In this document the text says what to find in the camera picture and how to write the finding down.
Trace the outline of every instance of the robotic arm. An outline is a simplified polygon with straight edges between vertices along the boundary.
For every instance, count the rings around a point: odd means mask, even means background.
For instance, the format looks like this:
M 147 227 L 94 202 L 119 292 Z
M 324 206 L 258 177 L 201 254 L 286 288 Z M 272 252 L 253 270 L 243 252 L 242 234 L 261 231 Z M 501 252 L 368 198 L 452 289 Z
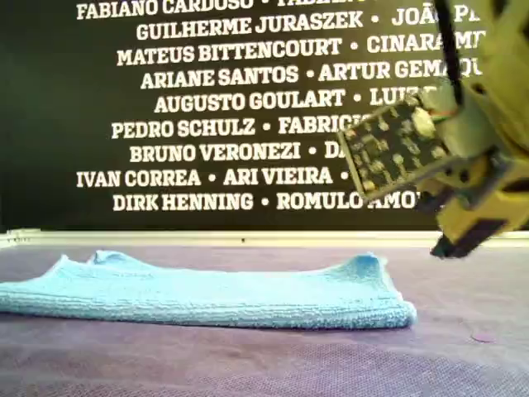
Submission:
M 449 7 L 436 0 L 450 81 L 338 132 L 366 200 L 415 186 L 443 234 L 431 251 L 461 258 L 529 221 L 529 1 L 483 0 L 480 76 L 460 80 Z

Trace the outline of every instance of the circuit board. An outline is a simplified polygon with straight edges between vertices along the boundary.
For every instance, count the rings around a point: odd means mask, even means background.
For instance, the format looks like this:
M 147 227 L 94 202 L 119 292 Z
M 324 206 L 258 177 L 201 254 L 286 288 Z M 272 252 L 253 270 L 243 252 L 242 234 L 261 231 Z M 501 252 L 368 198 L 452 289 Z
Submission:
M 360 195 L 378 199 L 411 186 L 455 161 L 431 129 L 435 130 L 435 126 L 429 117 L 420 102 L 410 97 L 338 132 L 338 141 Z

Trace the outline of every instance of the black cable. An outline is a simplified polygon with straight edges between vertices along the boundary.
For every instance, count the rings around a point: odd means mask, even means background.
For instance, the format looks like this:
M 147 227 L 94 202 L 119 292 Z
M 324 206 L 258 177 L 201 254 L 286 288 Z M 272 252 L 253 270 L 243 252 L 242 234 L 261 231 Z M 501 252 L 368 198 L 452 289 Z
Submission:
M 434 0 L 436 6 L 439 32 L 443 42 L 443 53 L 445 55 L 446 73 L 454 89 L 455 102 L 458 106 L 463 105 L 463 89 L 461 87 L 460 55 L 455 45 L 454 27 L 452 26 L 452 15 L 446 0 Z

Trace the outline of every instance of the terry cloth towel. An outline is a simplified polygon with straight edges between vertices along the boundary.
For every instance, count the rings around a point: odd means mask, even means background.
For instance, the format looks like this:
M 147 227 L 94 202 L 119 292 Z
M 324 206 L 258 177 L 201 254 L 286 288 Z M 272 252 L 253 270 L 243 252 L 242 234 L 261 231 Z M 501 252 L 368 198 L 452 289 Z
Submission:
M 310 271 L 165 269 L 115 251 L 0 283 L 0 312 L 239 328 L 402 328 L 416 309 L 372 254 Z

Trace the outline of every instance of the small purple spot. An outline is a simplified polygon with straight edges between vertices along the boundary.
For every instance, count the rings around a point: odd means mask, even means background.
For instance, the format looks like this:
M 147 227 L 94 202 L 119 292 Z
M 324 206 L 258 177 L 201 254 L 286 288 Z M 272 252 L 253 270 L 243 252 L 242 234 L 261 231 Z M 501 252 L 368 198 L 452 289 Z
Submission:
M 472 339 L 474 339 L 476 342 L 482 342 L 482 343 L 494 342 L 493 336 L 487 333 L 473 333 L 470 337 L 472 337 Z

